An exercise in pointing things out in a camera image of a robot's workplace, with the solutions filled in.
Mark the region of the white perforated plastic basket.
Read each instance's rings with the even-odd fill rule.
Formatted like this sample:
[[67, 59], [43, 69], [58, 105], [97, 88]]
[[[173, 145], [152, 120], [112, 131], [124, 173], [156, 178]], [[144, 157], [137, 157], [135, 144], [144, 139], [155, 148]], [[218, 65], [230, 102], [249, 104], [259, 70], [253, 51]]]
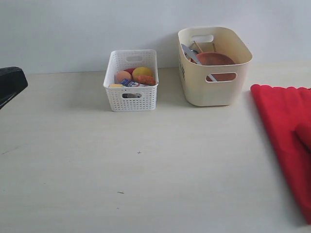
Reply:
[[[154, 82], [147, 85], [141, 81], [121, 84], [119, 72], [146, 67], [151, 70]], [[156, 108], [156, 93], [159, 83], [155, 50], [115, 50], [111, 52], [103, 86], [110, 107], [114, 112], [149, 111]]]

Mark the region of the yellow cheese wedge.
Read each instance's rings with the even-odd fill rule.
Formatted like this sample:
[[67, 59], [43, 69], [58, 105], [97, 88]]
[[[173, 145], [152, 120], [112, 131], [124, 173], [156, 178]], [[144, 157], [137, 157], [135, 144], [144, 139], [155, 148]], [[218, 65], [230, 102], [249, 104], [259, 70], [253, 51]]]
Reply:
[[122, 87], [123, 87], [122, 84], [116, 84], [116, 83], [111, 84], [111, 85], [109, 86], [109, 88], [122, 88]]

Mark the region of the red scalloped cloth mat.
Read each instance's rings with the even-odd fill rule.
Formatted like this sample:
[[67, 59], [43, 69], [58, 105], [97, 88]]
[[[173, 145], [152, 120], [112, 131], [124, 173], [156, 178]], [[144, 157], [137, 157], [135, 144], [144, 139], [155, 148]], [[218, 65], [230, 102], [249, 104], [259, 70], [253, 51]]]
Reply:
[[305, 221], [311, 223], [311, 90], [254, 84], [250, 92]]

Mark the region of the red sausage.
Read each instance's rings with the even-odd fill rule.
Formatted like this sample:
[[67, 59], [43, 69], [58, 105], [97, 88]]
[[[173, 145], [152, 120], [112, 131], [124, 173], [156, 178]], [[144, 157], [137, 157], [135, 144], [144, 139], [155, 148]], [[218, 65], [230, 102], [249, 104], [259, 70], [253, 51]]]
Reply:
[[134, 70], [135, 70], [135, 68], [128, 68], [128, 69], [125, 69], [124, 71], [132, 74]]

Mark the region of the silver table knife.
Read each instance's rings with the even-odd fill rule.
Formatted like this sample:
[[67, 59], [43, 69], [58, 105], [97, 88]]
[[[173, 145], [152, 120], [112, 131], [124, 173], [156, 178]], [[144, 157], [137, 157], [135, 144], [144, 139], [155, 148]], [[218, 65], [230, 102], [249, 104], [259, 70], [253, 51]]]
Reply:
[[[201, 62], [198, 60], [196, 54], [189, 48], [187, 47], [186, 45], [184, 44], [181, 44], [181, 47], [183, 49], [183, 51], [198, 65], [202, 65]], [[213, 82], [216, 82], [216, 78], [212, 75], [212, 74], [208, 74], [207, 75], [208, 78], [213, 81]]]

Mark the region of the cream plastic bin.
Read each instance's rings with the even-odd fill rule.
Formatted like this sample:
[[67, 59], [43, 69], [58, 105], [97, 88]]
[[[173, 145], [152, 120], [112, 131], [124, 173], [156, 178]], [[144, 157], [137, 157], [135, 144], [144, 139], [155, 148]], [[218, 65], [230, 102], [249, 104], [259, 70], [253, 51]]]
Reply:
[[[181, 44], [200, 53], [193, 41], [196, 41], [203, 52], [214, 52], [231, 58], [234, 65], [205, 66], [196, 64], [183, 51]], [[249, 63], [253, 55], [231, 29], [224, 27], [186, 28], [178, 32], [179, 74], [186, 100], [200, 107], [230, 105], [240, 94], [246, 79]], [[232, 81], [207, 81], [208, 74], [235, 73]]]

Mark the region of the brown wooden plate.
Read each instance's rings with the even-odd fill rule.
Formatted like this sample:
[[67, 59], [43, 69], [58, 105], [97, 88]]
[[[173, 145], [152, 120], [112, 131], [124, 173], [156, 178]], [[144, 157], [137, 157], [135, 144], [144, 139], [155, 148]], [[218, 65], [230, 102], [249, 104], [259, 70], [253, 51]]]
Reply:
[[[228, 56], [216, 53], [216, 52], [202, 52], [196, 55], [197, 59], [202, 65], [205, 66], [223, 66], [223, 65], [234, 65], [235, 62]], [[232, 81], [236, 78], [235, 73], [223, 73], [223, 74], [210, 74], [207, 76], [207, 81]]]

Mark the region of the yellow lemon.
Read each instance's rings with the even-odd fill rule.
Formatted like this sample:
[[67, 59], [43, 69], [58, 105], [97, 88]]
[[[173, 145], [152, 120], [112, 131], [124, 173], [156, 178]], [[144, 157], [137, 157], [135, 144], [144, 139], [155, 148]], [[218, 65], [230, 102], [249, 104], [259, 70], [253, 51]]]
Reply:
[[137, 67], [132, 72], [133, 79], [136, 79], [140, 75], [153, 76], [153, 72], [148, 67]]

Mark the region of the fried chicken piece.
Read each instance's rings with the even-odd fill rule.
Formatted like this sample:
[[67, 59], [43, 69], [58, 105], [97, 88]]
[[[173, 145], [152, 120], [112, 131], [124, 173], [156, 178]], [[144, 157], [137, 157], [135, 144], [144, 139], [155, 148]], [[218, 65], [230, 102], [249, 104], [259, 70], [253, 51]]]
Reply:
[[156, 80], [153, 76], [150, 75], [138, 75], [133, 77], [134, 81], [140, 84], [154, 86], [156, 85]]

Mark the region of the stainless steel cup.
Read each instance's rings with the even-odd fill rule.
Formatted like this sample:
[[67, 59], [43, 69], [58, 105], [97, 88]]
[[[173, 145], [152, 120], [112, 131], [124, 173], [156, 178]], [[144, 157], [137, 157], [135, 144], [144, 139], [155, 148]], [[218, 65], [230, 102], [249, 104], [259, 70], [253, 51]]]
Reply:
[[190, 50], [190, 52], [187, 53], [187, 56], [189, 58], [192, 58], [192, 57], [196, 57], [197, 54], [198, 52], [196, 50]]

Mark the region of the brown egg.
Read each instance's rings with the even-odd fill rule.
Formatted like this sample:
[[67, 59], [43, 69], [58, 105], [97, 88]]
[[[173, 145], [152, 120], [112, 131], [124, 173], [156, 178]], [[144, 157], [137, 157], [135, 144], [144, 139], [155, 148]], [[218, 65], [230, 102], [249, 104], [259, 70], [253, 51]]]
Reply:
[[118, 72], [116, 74], [116, 80], [119, 83], [121, 83], [124, 79], [127, 79], [127, 80], [131, 81], [132, 80], [132, 75], [129, 72], [125, 71], [125, 70], [120, 71], [120, 72]]

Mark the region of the blue white milk carton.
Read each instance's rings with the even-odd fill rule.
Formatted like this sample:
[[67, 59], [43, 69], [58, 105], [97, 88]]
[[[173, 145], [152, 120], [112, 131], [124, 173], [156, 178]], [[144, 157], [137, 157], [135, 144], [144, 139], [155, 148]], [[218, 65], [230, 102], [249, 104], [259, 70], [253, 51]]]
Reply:
[[[127, 80], [127, 79], [124, 79], [121, 84], [125, 87], [147, 87], [147, 85], [144, 85], [144, 84], [140, 84], [140, 83], [137, 83], [137, 82], [134, 82], [134, 81], [130, 81], [130, 80]], [[140, 93], [125, 93], [125, 94], [122, 94], [122, 97], [124, 99], [136, 99], [136, 98], [141, 98], [142, 94]]]

